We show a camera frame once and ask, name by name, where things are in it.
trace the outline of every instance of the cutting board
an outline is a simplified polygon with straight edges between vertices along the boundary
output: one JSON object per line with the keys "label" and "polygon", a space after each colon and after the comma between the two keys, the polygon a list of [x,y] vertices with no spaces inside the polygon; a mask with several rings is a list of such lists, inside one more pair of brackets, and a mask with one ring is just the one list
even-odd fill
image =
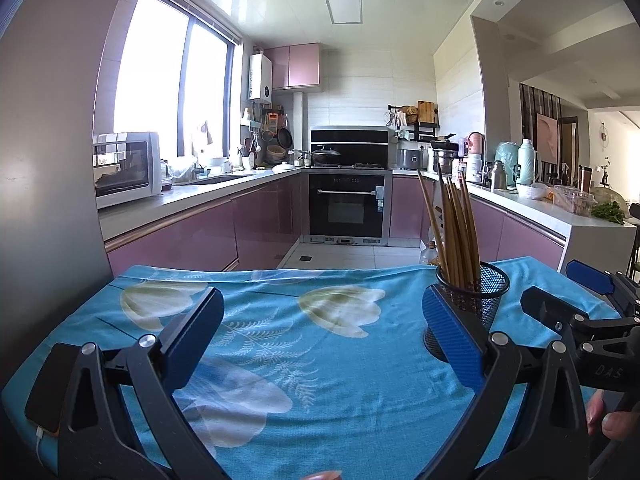
{"label": "cutting board", "polygon": [[421,123],[438,123],[436,105],[430,101],[418,101],[418,121]]}

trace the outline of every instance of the black mesh cup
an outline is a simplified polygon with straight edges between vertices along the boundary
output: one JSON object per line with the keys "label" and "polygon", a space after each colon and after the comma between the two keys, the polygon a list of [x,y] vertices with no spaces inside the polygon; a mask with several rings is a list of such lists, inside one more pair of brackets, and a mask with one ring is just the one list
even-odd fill
{"label": "black mesh cup", "polygon": [[[448,295],[451,303],[460,310],[473,312],[482,322],[487,334],[498,312],[500,298],[509,290],[509,277],[503,270],[485,262],[480,263],[480,292],[472,292],[450,285],[443,277],[440,266],[436,269],[436,278],[442,286],[441,290]],[[424,345],[435,358],[447,363],[447,357],[440,348],[431,328],[424,331]]]}

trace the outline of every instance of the finger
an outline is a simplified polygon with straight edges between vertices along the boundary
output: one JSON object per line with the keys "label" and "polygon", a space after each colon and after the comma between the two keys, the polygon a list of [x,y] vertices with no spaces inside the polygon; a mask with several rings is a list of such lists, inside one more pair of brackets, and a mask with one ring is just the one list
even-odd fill
{"label": "finger", "polygon": [[611,440],[624,440],[634,428],[640,413],[613,412],[602,419],[602,433]]}
{"label": "finger", "polygon": [[305,476],[300,480],[341,480],[342,471],[322,471],[313,475]]}
{"label": "finger", "polygon": [[596,390],[587,404],[587,428],[590,435],[595,433],[597,428],[596,424],[604,412],[604,400],[602,399],[603,393],[603,390]]}

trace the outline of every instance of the blue tablecloth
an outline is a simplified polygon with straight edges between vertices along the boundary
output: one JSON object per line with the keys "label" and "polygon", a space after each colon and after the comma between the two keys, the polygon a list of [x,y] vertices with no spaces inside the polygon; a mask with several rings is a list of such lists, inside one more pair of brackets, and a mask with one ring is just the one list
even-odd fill
{"label": "blue tablecloth", "polygon": [[[546,346],[554,332],[522,313],[536,285],[586,311],[617,317],[580,286],[532,258],[497,264],[511,279],[492,330],[518,344]],[[413,479],[472,399],[449,365],[422,343],[421,300],[434,267],[381,270],[187,272],[136,266],[60,324],[2,392],[5,409],[32,449],[24,417],[33,382],[56,342],[131,345],[188,310],[207,286],[225,299],[225,317],[191,381],[174,397],[197,435],[234,480],[298,479],[337,469],[345,479]],[[517,414],[514,390],[483,461],[500,453]],[[140,407],[127,406],[149,455],[163,458]],[[56,470],[56,440],[43,461]]]}

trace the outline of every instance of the leaf pattern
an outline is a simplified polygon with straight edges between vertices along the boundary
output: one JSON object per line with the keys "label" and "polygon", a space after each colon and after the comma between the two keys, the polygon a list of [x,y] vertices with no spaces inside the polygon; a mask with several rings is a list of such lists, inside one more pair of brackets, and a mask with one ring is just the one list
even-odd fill
{"label": "leaf pattern", "polygon": [[216,447],[244,446],[268,413],[286,413],[291,399],[262,377],[219,357],[203,357],[174,399],[193,431],[215,456]]}
{"label": "leaf pattern", "polygon": [[366,337],[360,328],[380,318],[380,307],[375,303],[385,297],[381,288],[363,288],[341,285],[316,288],[300,296],[298,305],[310,319],[344,337]]}
{"label": "leaf pattern", "polygon": [[162,330],[160,318],[180,314],[193,304],[191,296],[203,291],[204,282],[156,282],[128,286],[120,295],[122,311],[144,330]]}
{"label": "leaf pattern", "polygon": [[244,358],[237,362],[241,367],[250,367],[252,372],[260,372],[261,376],[272,378],[273,382],[282,387],[287,393],[295,396],[305,410],[316,400],[316,381],[313,377],[316,369],[309,369],[311,361],[301,361],[300,358],[308,349],[294,351],[302,336],[294,339],[279,340],[286,335],[291,327],[271,328],[275,313],[263,320],[234,321],[233,318],[244,312],[246,306],[239,307],[225,313],[212,345],[226,347],[233,341],[241,340],[238,350],[227,351],[229,358]]}

